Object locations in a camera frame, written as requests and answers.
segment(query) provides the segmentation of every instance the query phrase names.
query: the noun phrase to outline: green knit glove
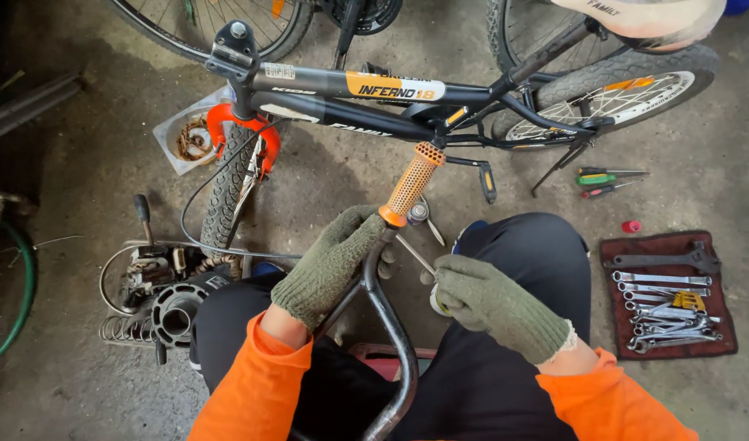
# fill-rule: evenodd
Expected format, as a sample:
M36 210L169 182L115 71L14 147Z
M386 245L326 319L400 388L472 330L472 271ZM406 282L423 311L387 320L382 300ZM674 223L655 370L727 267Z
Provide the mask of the green knit glove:
M337 216L271 291L271 301L313 330L336 305L341 289L386 230L373 205L353 206Z
M449 254L435 261L437 298L471 331L486 331L500 346L538 365L576 347L570 320L549 310L492 264Z

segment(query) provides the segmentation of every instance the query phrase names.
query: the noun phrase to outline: orange grip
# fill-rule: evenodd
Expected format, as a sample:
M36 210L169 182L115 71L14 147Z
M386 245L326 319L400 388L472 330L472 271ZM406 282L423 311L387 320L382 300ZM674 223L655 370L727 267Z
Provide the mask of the orange grip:
M444 164L443 151L428 142L416 145L413 160L393 189L388 203L380 207L380 216L394 227L405 226L408 223L405 215L419 200L434 170Z

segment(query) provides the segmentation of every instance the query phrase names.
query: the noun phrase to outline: red cap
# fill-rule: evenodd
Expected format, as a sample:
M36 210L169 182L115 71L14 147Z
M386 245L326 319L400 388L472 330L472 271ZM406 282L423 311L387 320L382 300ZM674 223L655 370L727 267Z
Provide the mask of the red cap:
M641 229L641 223L637 220L622 222L622 230L626 233L635 233Z

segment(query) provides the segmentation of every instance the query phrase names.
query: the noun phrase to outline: black cable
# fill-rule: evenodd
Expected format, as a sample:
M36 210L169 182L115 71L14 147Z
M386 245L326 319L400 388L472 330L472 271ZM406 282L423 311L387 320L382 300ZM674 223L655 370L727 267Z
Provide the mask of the black cable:
M232 161L236 156L238 156L239 153L241 153L241 150L246 147L252 140L257 136L260 135L263 130L268 129L269 127L272 127L273 125L277 125L278 123L281 123L282 121L292 121L290 118L282 118L277 119L274 122L270 122L269 124L264 125L261 129L258 129L255 131L252 136L249 136L247 140L243 142L243 144L238 147L230 157L222 163L222 165L217 167L217 171L213 172L211 176L206 179L203 184L201 184L197 190L192 194L192 196L189 196L189 199L186 201L186 205L184 205L184 209L181 211L181 216L178 218L178 223L181 225L181 231L184 232L184 236L186 236L187 239L189 239L190 242L194 243L195 245L198 245L203 248L212 249L213 251L219 251L220 253L227 253L227 254L238 254L240 256L255 256L255 257L271 257L273 259L300 259L301 256L297 254L269 254L269 253L250 253L249 251L239 251L237 249L224 249L219 248L217 246L212 245L206 245L204 243L201 243L200 241L195 240L192 236L189 235L189 232L186 231L186 226L184 225L184 217L186 217L186 212L189 209L189 205L192 203L192 201L195 199L195 197L198 195L198 193L203 190L203 187L208 185L209 182L211 182L218 174L220 174L223 169Z

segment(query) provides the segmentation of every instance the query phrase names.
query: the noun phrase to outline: orange sleeve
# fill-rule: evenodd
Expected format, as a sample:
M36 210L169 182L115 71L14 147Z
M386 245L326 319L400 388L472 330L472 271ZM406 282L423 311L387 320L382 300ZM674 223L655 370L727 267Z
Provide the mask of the orange sleeve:
M294 350L260 328L263 314L249 321L247 339L198 414L188 441L288 438L312 340Z
M601 348L595 354L600 360L589 374L536 376L579 441L698 441L696 432L624 374L615 356Z

